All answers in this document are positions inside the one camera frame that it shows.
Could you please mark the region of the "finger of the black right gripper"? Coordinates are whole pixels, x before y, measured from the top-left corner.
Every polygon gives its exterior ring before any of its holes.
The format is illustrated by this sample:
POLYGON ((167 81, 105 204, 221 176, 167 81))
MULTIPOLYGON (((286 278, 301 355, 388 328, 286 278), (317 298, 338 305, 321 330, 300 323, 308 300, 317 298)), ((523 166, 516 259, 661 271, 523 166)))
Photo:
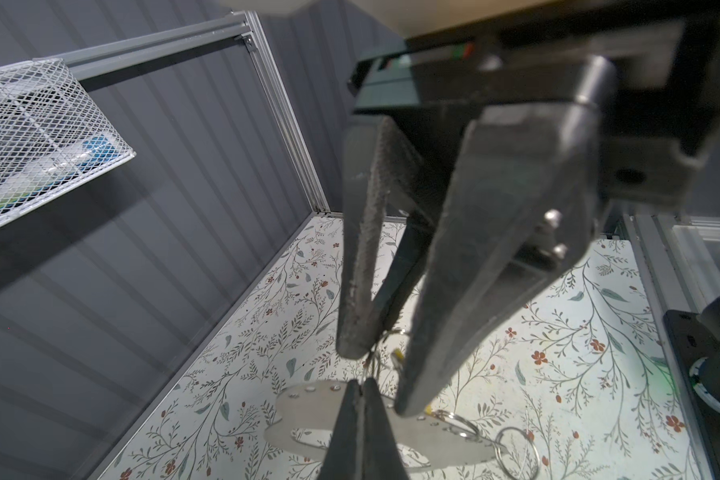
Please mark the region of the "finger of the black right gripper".
POLYGON ((343 151, 343 270, 336 350, 363 357, 399 318, 424 272, 444 202, 444 177, 385 115, 354 116, 343 151), (387 207, 406 229, 380 288, 373 287, 387 207))

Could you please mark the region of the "black left gripper left fingers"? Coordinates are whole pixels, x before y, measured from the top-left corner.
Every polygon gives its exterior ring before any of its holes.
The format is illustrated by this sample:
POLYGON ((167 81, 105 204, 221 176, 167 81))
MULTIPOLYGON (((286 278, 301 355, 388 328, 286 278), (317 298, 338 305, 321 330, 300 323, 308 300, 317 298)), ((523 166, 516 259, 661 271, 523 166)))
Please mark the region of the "black left gripper left fingers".
POLYGON ((351 380, 342 398, 319 480, 362 478, 364 410, 362 387, 357 380, 351 380))

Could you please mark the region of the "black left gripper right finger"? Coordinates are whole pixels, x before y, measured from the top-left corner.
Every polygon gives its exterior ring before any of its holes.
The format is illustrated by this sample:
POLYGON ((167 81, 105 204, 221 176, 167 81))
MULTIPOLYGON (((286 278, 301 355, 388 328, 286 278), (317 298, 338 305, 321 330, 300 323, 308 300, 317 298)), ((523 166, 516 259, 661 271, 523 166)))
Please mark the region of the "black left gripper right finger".
POLYGON ((387 409, 375 379, 362 385, 362 478, 407 480, 387 409))

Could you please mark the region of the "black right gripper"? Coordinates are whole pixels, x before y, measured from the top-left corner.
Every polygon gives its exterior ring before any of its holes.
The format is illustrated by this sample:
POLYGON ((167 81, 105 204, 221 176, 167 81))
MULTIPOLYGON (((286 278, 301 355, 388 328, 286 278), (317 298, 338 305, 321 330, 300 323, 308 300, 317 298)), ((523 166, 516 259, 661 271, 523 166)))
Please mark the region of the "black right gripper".
POLYGON ((410 417, 586 252, 601 115, 601 191, 684 203, 720 130, 720 1, 546 2, 377 49, 348 87, 441 176, 465 134, 395 398, 410 417))

